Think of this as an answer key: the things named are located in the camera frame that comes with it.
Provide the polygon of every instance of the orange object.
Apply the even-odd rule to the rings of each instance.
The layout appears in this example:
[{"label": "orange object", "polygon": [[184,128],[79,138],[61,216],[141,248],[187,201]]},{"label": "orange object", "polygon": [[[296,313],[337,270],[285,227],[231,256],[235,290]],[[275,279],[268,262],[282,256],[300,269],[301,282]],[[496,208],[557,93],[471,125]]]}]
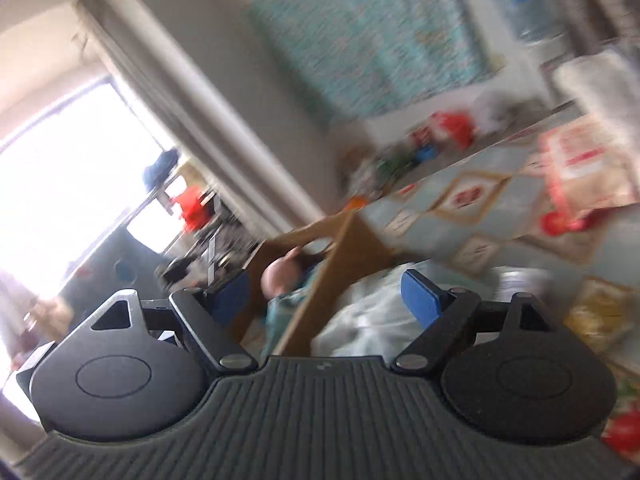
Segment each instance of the orange object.
[{"label": "orange object", "polygon": [[344,206],[343,211],[356,211],[357,209],[362,209],[367,205],[369,205],[369,200],[363,196],[356,195],[349,199],[347,205]]},{"label": "orange object", "polygon": [[184,230],[187,232],[197,231],[203,228],[211,215],[207,209],[200,203],[202,192],[195,186],[188,187],[184,193],[174,198],[182,209],[182,219],[184,220]]},{"label": "orange object", "polygon": [[431,114],[430,127],[466,150],[474,142],[474,122],[469,114],[463,112],[436,112]]},{"label": "orange object", "polygon": [[566,232],[585,231],[598,221],[593,212],[586,218],[569,222],[559,211],[551,211],[540,217],[540,228],[549,236],[560,236]]}]

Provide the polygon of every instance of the curtain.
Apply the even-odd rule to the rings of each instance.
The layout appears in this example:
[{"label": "curtain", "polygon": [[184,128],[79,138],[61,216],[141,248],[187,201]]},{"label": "curtain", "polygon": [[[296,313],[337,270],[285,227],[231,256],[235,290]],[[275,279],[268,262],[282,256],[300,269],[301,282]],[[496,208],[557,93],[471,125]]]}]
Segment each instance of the curtain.
[{"label": "curtain", "polygon": [[248,15],[322,124],[491,75],[464,0],[255,0]]},{"label": "curtain", "polygon": [[79,0],[76,11],[97,41],[107,67],[129,85],[197,163],[209,170],[224,202],[249,231],[266,238],[304,223],[193,105],[104,0]]}]

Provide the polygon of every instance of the gray curtain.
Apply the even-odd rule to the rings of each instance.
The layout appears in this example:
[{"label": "gray curtain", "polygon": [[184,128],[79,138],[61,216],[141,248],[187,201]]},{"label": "gray curtain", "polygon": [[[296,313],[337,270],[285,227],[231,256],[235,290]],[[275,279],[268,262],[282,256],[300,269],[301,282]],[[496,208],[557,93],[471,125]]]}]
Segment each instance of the gray curtain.
[{"label": "gray curtain", "polygon": [[235,209],[249,230],[268,237],[303,223],[193,105],[104,0],[79,0],[76,11],[106,56],[110,70],[123,78],[182,147],[212,173],[225,203]]}]

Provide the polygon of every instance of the ceiling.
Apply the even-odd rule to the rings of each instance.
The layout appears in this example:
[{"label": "ceiling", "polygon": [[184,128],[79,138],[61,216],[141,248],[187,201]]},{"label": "ceiling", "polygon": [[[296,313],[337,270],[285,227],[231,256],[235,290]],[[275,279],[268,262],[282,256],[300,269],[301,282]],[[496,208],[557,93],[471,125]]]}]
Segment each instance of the ceiling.
[{"label": "ceiling", "polygon": [[54,7],[0,34],[0,113],[31,92],[95,59],[81,57],[81,27],[70,4]]}]

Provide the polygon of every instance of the bright window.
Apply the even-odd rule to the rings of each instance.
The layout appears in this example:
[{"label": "bright window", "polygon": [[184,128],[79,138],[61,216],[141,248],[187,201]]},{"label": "bright window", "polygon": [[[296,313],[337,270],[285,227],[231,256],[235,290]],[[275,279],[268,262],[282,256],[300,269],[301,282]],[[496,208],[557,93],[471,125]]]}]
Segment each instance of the bright window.
[{"label": "bright window", "polygon": [[[98,241],[142,202],[143,170],[162,152],[110,80],[0,150],[0,266],[44,297],[57,294]],[[132,234],[146,234],[143,243],[160,251],[179,222],[157,202],[143,213]]]}]

